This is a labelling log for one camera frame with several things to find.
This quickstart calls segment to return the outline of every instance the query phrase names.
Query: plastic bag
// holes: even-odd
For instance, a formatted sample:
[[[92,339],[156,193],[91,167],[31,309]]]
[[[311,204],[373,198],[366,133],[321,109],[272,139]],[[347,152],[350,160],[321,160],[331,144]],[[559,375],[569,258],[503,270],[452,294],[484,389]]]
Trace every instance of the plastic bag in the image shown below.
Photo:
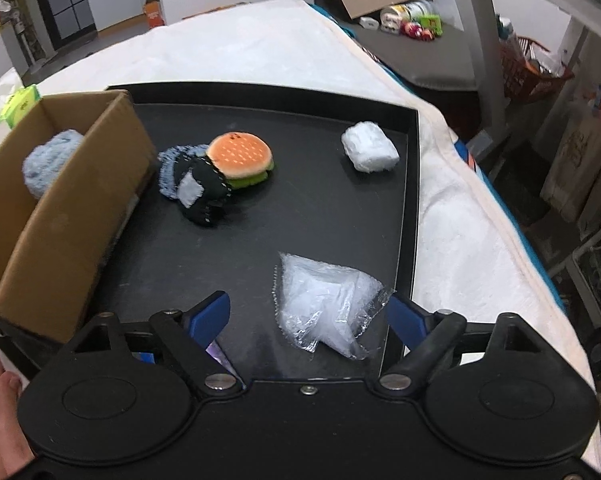
[[[341,140],[358,171],[391,170],[399,163],[399,152],[376,123],[358,123],[347,128]]]
[[[576,222],[601,170],[601,109],[583,92],[541,190],[541,197],[567,222]]]
[[[23,82],[15,68],[8,70],[0,77],[0,113],[9,98],[21,88],[23,88]]]
[[[360,270],[281,253],[273,293],[276,320],[295,346],[314,352],[322,341],[360,360],[369,352],[356,338],[393,291]]]

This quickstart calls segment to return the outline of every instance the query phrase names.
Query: toy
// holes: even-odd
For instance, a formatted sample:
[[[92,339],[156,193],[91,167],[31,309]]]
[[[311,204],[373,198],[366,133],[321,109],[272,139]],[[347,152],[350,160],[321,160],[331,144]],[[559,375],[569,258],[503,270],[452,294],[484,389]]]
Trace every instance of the toy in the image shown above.
[[[272,150],[257,136],[230,132],[216,137],[207,155],[227,177],[232,189],[255,186],[269,177],[274,169]]]
[[[424,14],[418,18],[421,27],[431,30],[436,36],[443,35],[443,25],[438,14]]]
[[[390,34],[400,34],[402,20],[400,16],[396,16],[395,14],[383,14],[381,16],[381,30],[383,32],[389,32]]]
[[[436,39],[434,33],[431,30],[423,28],[420,23],[404,23],[402,27],[403,34],[413,38],[414,40],[420,41],[433,41]]]

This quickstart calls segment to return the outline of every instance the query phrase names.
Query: white fabric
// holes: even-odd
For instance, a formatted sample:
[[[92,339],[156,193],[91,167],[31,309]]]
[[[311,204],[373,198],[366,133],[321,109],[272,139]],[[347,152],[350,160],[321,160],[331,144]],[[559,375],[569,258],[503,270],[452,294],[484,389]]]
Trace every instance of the white fabric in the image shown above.
[[[176,196],[180,203],[186,208],[191,208],[202,194],[205,192],[205,188],[201,186],[196,179],[192,176],[192,172],[187,173],[181,183],[178,186]]]
[[[513,225],[457,155],[431,104],[405,91],[339,29],[299,0],[236,7],[155,28],[53,75],[42,94],[109,85],[240,81],[351,94],[412,107],[420,124],[421,182],[414,300],[475,322],[517,312],[593,386],[567,317],[529,261]],[[585,459],[600,470],[594,433]]]

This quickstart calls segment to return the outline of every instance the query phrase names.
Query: clear plastic wrap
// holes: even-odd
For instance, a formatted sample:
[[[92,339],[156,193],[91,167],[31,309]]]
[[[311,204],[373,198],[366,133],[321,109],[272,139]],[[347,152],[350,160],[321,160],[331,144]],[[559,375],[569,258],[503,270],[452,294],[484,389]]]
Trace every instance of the clear plastic wrap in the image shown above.
[[[356,338],[385,306],[393,290],[360,270],[280,254],[274,303],[280,329],[297,347],[314,352],[322,341],[350,359],[369,352]]]

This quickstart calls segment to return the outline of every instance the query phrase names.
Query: black tray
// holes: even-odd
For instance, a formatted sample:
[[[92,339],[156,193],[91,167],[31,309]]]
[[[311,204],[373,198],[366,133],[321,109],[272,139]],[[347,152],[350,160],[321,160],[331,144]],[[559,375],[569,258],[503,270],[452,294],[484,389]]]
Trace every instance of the black tray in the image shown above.
[[[154,179],[105,267],[91,312],[123,322],[158,310],[187,310],[215,290],[232,304],[219,342],[244,380],[378,376],[402,345],[377,316],[361,339],[362,362],[319,345],[294,348],[274,319],[272,283],[279,251],[354,267],[409,296],[418,217],[418,122],[414,110],[294,88],[234,83],[121,86],[159,151],[208,143],[228,131],[269,144],[270,180],[234,195],[216,228],[186,220]],[[391,172],[354,170],[340,140],[359,121],[378,123],[401,154]]]

